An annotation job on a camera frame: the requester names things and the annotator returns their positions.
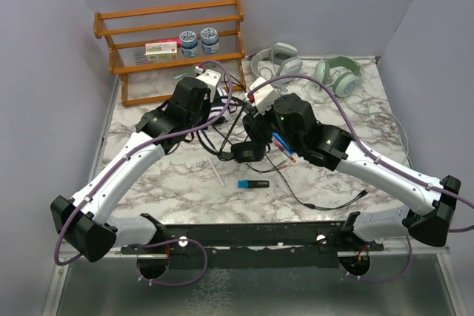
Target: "metal frame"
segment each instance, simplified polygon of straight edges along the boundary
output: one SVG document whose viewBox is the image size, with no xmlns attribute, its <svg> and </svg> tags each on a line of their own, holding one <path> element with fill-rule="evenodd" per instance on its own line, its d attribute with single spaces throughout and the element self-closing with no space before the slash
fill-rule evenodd
<svg viewBox="0 0 474 316">
<path fill-rule="evenodd" d="M 321 59 L 322 57 L 314 56 L 314 57 L 305 57 L 304 59 L 307 60 L 317 60 Z M 373 57 L 358 57 L 357 59 L 374 59 Z M 115 77 L 113 91 L 110 96 L 109 104 L 107 107 L 107 114 L 104 118 L 104 123 L 102 125 L 102 131 L 99 138 L 99 142 L 96 147 L 96 151 L 94 154 L 94 161 L 93 166 L 91 167 L 90 174 L 88 180 L 92 180 L 96 174 L 97 170 L 100 167 L 103 159 L 104 148 L 107 142 L 107 137 L 109 133 L 109 128 L 111 125 L 113 112 L 115 109 L 117 95 L 119 93 L 120 81 L 119 77 Z M 435 248 L 431 246 L 426 246 L 418 241 L 412 240 L 413 245 L 413 253 L 414 254 L 437 254 L 438 262 L 440 265 L 440 269 L 442 275 L 444 277 L 444 282 L 447 285 L 447 289 L 449 292 L 450 300 L 453 304 L 453 308 L 455 310 L 456 315 L 458 316 L 467 316 L 467 310 L 464 305 L 464 301 L 462 300 L 461 293 L 459 291 L 458 284 L 454 278 L 453 268 L 450 263 L 450 259 L 448 257 L 449 247 L 443 248 Z M 63 242 L 61 257 L 62 258 L 69 258 L 73 256 L 77 251 L 74 250 L 68 243 Z M 371 255 L 385 255 L 385 254 L 406 254 L 407 253 L 407 246 L 404 238 L 390 238 L 384 240 L 384 250 L 383 251 L 373 251 Z M 348 256 L 354 255 L 355 252 L 338 252 L 338 256 Z M 163 259 L 166 258 L 166 255 L 162 253 L 150 253 L 150 254 L 129 254 L 124 255 L 121 253 L 119 248 L 111 249 L 104 258 L 153 258 L 153 259 Z M 46 301 L 44 303 L 43 308 L 43 316 L 50 316 L 56 315 L 59 307 L 59 302 L 61 300 L 62 289 L 64 287 L 64 283 L 66 281 L 68 266 L 55 266 L 53 270 L 53 276 L 50 282 L 50 288 L 47 293 Z"/>
</svg>

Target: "wooden rack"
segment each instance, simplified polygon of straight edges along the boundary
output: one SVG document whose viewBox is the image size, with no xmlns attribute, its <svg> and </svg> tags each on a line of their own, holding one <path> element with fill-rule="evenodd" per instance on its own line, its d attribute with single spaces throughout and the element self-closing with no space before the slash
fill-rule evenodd
<svg viewBox="0 0 474 316">
<path fill-rule="evenodd" d="M 116 19 L 121 18 L 128 18 L 131 16 L 150 16 L 154 14 L 162 14 L 162 13 L 171 13 L 171 12 L 181 12 L 187 10 L 199 10 L 199 9 L 206 9 L 206 8 L 214 8 L 214 7 L 233 7 L 234 14 L 228 16 L 216 16 L 212 18 L 205 18 L 205 19 L 190 19 L 190 20 L 183 20 L 183 21 L 172 21 L 172 22 L 165 22 L 165 23 L 158 23 L 158 24 L 146 24 L 141 26 L 135 27 L 120 27 L 120 28 L 113 28 L 109 29 L 107 24 Z M 96 13 L 95 21 L 94 21 L 94 34 L 96 38 L 105 37 L 105 41 L 107 42 L 107 46 L 109 47 L 109 71 L 113 75 L 119 75 L 121 79 L 121 102 L 122 104 L 127 107 L 131 105 L 139 105 L 139 104 L 149 104 L 149 103 L 156 103 L 160 101 L 167 100 L 170 98 L 171 95 L 160 95 L 154 96 L 150 98 L 136 98 L 136 99 L 128 99 L 128 75 L 131 73 L 140 73 L 140 72 L 147 72 L 151 70 L 163 70 L 167 68 L 174 68 L 174 67 L 183 67 L 183 66 L 190 66 L 207 59 L 213 59 L 215 61 L 237 61 L 238 71 L 240 73 L 241 82 L 246 87 L 244 71 L 242 69 L 242 62 L 241 60 L 245 57 L 244 51 L 244 42 L 242 41 L 241 35 L 241 28 L 240 23 L 244 20 L 244 11 L 242 10 L 242 5 L 240 0 L 218 0 L 218 1 L 207 1 L 202 3 L 195 3 L 195 4 L 181 4 L 181 5 L 172 5 L 167 7 L 155 7 L 150 9 L 142 9 L 142 10 L 129 10 L 129 11 L 121 11 L 117 13 Z M 145 44 L 151 42 L 158 42 L 161 40 L 166 40 L 168 38 L 155 38 L 149 39 L 145 41 L 133 41 L 133 42 L 124 42 L 120 44 L 116 44 L 112 39 L 112 36 L 117 35 L 128 35 L 134 33 L 141 33 L 144 31 L 157 31 L 157 30 L 165 30 L 177 27 L 190 27 L 195 25 L 205 25 L 207 24 L 216 24 L 216 23 L 223 23 L 223 22 L 230 22 L 232 24 L 231 30 L 223 30 L 219 31 L 219 38 L 220 41 L 229 41 L 229 38 L 235 42 L 235 52 L 230 53 L 216 53 L 214 55 L 204 55 L 204 56 L 196 56 L 193 58 L 185 58 L 180 54 L 181 58 L 174 59 L 174 60 L 167 60 L 167 61 L 160 61 L 160 62 L 151 62 L 147 61 L 144 57 L 138 63 L 128 63 L 125 60 L 127 56 L 127 51 L 136 51 L 144 49 Z M 172 38 L 178 38 L 180 30 L 177 30 L 176 36 Z M 235 86 L 234 90 L 241 90 L 240 87 Z"/>
</svg>

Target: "robotic arm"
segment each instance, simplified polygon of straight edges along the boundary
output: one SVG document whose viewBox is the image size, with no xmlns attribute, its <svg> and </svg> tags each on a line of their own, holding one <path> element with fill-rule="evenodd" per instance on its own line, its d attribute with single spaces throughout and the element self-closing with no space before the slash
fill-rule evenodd
<svg viewBox="0 0 474 316">
<path fill-rule="evenodd" d="M 151 138 L 185 132 L 203 124 L 209 116 L 220 79 L 221 75 L 212 70 L 197 78 L 182 79 L 167 105 L 143 115 L 124 149 L 93 181 L 70 199 L 58 196 L 51 204 L 51 211 L 60 237 L 62 234 L 93 262 L 114 246 L 147 244 L 157 235 L 163 235 L 164 226 L 149 215 L 111 218 L 110 214 L 141 174 L 182 142 L 186 135 L 175 135 L 159 144 L 145 143 Z M 250 89 L 254 90 L 265 82 L 258 78 Z M 316 120 L 310 103 L 296 94 L 280 97 L 267 85 L 254 90 L 248 99 L 251 104 L 243 123 L 253 143 L 265 145 L 271 140 L 272 132 L 277 132 L 310 164 L 360 178 L 404 203 L 396 209 L 350 214 L 341 236 L 358 245 L 378 238 L 408 235 L 431 246 L 445 244 L 455 199 L 395 174 L 378 164 L 378 160 L 383 159 L 429 186 L 455 193 L 459 191 L 459 180 L 448 176 L 440 181 L 422 175 L 366 146 L 378 157 L 374 161 L 356 144 L 351 133 Z"/>
</svg>

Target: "blue jar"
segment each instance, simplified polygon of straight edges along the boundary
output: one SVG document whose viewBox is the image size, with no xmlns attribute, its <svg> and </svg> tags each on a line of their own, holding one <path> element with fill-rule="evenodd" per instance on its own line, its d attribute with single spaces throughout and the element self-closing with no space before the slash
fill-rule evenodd
<svg viewBox="0 0 474 316">
<path fill-rule="evenodd" d="M 198 54 L 198 36 L 193 31 L 183 31 L 179 34 L 179 42 L 184 57 L 194 57 Z"/>
<path fill-rule="evenodd" d="M 206 54 L 219 51 L 219 33 L 212 27 L 206 27 L 201 31 L 202 50 Z"/>
</svg>

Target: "marble surface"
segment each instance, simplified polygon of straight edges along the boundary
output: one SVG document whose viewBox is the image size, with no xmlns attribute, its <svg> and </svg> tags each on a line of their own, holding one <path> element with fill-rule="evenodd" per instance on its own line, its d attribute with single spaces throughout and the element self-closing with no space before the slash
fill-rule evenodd
<svg viewBox="0 0 474 316">
<path fill-rule="evenodd" d="M 311 75 L 317 62 L 305 61 L 302 72 Z M 367 99 L 372 112 L 390 112 L 374 60 L 361 60 L 360 63 L 364 67 L 364 78 L 355 93 Z M 237 76 L 235 65 L 225 65 L 231 74 Z M 176 85 L 172 74 L 180 71 L 182 69 L 130 76 L 129 97 L 172 93 Z M 244 72 L 247 83 L 250 83 L 253 78 L 248 75 L 249 62 L 244 62 Z M 286 84 L 286 88 L 289 93 L 297 93 L 304 100 L 312 102 L 318 120 L 347 129 L 336 106 L 324 92 L 316 91 L 314 84 L 302 80 L 293 81 Z M 342 105 L 363 141 L 391 159 L 400 162 L 404 160 L 401 139 L 391 117 L 377 115 L 374 116 L 374 122 L 371 122 L 369 116 L 363 113 L 367 111 L 366 105 L 355 96 L 348 98 L 347 102 L 343 101 Z M 152 104 L 124 108 L 120 102 L 120 93 L 118 94 L 104 148 L 102 167 L 125 145 L 142 114 L 156 106 Z M 226 131 L 227 125 L 221 126 L 221 130 Z M 237 126 L 235 131 L 241 134 L 232 134 L 231 140 L 243 141 L 246 135 L 241 126 Z M 219 147 L 221 136 L 212 129 L 209 136 Z M 272 148 L 269 156 L 275 164 L 284 159 L 276 148 Z M 208 162 L 209 157 L 220 172 L 225 187 L 214 176 Z M 270 168 L 266 160 L 253 166 L 258 169 Z M 369 188 L 369 194 L 345 209 L 328 212 L 311 210 L 295 201 L 277 172 L 259 174 L 245 164 L 220 162 L 204 151 L 195 139 L 190 144 L 181 144 L 176 152 L 163 157 L 149 168 L 122 198 L 113 216 L 130 217 L 146 212 L 162 223 L 334 221 L 345 219 L 353 211 L 376 211 L 401 204 L 359 179 L 311 166 L 301 158 L 297 158 L 295 164 L 289 163 L 282 173 L 300 200 L 319 206 L 341 205 L 366 188 Z M 237 181 L 241 179 L 266 179 L 270 181 L 270 188 L 238 189 Z"/>
</svg>

